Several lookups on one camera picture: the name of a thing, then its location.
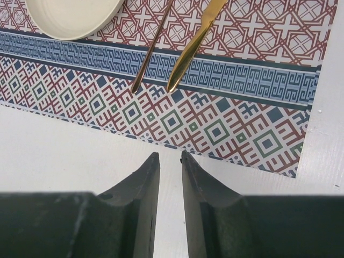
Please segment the gold knife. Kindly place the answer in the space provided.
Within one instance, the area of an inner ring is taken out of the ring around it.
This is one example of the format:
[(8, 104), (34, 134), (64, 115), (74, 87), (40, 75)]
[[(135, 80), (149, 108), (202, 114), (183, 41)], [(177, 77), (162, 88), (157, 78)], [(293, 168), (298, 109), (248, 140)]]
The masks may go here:
[(167, 82), (167, 91), (169, 93), (174, 92), (181, 82), (186, 70), (189, 68), (192, 60), (194, 59), (203, 39), (206, 37), (208, 30), (212, 26), (216, 17), (219, 15), (221, 9), (225, 5), (226, 0), (211, 0), (204, 10), (201, 17), (201, 26), (186, 45), (185, 49), (181, 53), (180, 57), (175, 63), (174, 68), (171, 71), (169, 80)]

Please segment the cream plate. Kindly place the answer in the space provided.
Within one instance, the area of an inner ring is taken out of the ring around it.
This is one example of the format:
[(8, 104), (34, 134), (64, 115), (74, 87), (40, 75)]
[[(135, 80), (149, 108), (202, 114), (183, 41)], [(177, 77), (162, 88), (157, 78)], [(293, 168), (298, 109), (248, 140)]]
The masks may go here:
[(102, 29), (118, 13), (121, 0), (26, 0), (30, 17), (45, 35), (78, 40)]

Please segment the patterned cloth placemat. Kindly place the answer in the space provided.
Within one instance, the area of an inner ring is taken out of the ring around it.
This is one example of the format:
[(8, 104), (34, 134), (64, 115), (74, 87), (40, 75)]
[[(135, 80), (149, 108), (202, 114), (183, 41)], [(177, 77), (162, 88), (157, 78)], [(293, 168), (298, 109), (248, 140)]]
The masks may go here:
[(207, 1), (125, 1), (78, 41), (45, 36), (1, 1), (1, 105), (296, 177), (337, 1), (228, 1), (178, 88), (166, 84)]

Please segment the copper spoon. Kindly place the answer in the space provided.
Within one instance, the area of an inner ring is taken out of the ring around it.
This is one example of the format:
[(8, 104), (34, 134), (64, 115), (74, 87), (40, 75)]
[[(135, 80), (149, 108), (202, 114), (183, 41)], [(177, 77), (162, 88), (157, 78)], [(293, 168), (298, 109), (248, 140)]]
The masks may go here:
[(140, 85), (141, 85), (141, 82), (142, 82), (143, 77), (145, 75), (147, 66), (149, 65), (149, 61), (151, 59), (153, 50), (154, 50), (155, 45), (156, 45), (156, 43), (158, 41), (160, 33), (161, 33), (162, 29), (163, 29), (164, 23), (165, 23), (165, 21), (166, 21), (166, 19), (168, 17), (168, 14), (169, 14), (169, 11), (170, 11), (170, 9), (172, 7), (172, 4), (173, 4), (173, 0), (169, 0), (168, 4), (167, 4), (167, 7), (165, 9), (165, 12), (163, 14), (163, 17), (161, 19), (161, 22), (160, 22), (160, 24), (159, 24), (159, 26), (157, 28), (157, 32), (156, 32), (156, 34), (155, 34), (155, 36), (153, 38), (153, 41), (152, 41), (152, 43), (151, 43), (151, 45), (150, 45), (150, 47), (148, 49), (146, 57), (145, 57), (142, 65), (140, 67), (140, 70), (138, 71), (137, 76), (136, 76), (136, 78), (135, 78), (135, 80), (134, 80), (134, 82), (132, 84), (132, 87), (131, 87), (131, 93), (132, 94), (136, 94), (138, 92), (139, 88), (140, 88)]

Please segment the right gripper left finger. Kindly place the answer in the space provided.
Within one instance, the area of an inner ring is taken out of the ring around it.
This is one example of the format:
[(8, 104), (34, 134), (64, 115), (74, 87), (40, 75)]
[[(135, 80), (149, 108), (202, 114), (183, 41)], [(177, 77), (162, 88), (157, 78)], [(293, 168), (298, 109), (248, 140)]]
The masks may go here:
[(1, 193), (1, 257), (152, 257), (158, 153), (99, 195)]

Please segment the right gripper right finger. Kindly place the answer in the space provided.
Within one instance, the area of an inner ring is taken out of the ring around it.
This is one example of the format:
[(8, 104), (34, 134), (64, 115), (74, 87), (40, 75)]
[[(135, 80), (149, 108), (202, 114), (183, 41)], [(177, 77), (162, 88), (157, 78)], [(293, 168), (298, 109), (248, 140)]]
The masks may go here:
[(241, 195), (182, 152), (190, 257), (343, 257), (343, 197)]

